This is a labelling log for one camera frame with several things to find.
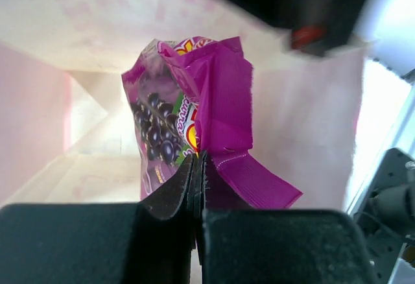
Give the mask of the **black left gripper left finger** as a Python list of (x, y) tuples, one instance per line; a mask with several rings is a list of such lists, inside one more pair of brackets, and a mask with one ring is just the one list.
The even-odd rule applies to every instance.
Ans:
[(195, 157), (146, 199), (1, 210), (2, 283), (188, 283)]

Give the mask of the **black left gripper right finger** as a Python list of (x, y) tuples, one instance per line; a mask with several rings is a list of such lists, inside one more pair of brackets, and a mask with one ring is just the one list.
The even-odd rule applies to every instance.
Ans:
[(203, 283), (375, 283), (359, 227), (331, 209), (259, 210), (200, 157)]

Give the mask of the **pink and white paper bag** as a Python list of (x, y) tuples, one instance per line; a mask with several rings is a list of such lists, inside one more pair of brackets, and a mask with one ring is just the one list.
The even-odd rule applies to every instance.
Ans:
[(319, 60), (225, 0), (1, 0), (1, 203), (139, 197), (140, 157), (121, 75), (153, 39), (241, 38), (254, 66), (251, 155), (347, 209), (365, 49)]

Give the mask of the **purple snack packet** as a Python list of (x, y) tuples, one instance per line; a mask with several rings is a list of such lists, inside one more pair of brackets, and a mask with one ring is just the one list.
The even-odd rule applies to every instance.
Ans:
[(288, 208), (301, 192), (250, 155), (252, 72), (239, 37), (151, 41), (122, 74), (141, 155), (141, 196), (161, 187), (186, 156), (207, 152), (250, 206)]

